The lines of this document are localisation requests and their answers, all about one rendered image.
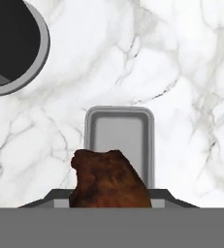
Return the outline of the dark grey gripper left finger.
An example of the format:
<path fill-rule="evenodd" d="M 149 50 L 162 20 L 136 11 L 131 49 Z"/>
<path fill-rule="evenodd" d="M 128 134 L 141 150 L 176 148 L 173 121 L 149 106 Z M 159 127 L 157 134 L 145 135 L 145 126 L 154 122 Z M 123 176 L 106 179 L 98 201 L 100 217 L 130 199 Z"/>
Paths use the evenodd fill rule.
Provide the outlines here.
<path fill-rule="evenodd" d="M 69 208 L 72 193 L 72 189 L 52 189 L 43 199 L 32 201 L 24 205 L 23 208 Z"/>

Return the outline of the brown raw meat piece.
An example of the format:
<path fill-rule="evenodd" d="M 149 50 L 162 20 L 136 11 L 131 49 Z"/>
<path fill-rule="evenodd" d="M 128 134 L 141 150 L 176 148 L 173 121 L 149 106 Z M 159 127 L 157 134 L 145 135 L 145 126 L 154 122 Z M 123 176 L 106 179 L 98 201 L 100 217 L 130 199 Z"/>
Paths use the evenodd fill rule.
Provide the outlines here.
<path fill-rule="evenodd" d="M 77 173 L 71 207 L 151 207 L 147 188 L 119 150 L 77 150 L 71 166 Z"/>

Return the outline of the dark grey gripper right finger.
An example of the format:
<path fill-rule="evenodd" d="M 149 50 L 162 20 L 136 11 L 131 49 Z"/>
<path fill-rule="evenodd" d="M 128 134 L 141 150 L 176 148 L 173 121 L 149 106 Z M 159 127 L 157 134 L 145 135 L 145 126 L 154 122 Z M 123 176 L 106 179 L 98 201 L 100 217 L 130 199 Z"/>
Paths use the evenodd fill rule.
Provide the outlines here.
<path fill-rule="evenodd" d="M 149 189 L 148 192 L 153 208 L 196 208 L 196 205 L 176 199 L 167 189 Z"/>

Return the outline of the grey round pan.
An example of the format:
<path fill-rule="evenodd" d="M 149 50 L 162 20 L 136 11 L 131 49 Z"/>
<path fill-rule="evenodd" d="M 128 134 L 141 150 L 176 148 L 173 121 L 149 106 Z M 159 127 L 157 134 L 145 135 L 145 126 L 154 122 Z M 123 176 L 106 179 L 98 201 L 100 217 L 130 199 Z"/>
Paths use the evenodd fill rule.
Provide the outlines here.
<path fill-rule="evenodd" d="M 0 0 L 0 96 L 18 91 L 45 66 L 48 26 L 25 0 Z"/>

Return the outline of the grey rectangular tupperware container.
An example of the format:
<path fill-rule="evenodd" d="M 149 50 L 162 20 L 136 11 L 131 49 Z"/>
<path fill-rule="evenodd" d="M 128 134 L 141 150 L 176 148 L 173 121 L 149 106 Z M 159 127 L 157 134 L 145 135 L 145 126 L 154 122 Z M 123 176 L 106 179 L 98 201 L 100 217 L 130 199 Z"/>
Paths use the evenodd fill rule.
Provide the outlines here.
<path fill-rule="evenodd" d="M 148 189 L 154 187 L 154 117 L 142 107 L 93 107 L 85 116 L 84 148 L 118 149 Z"/>

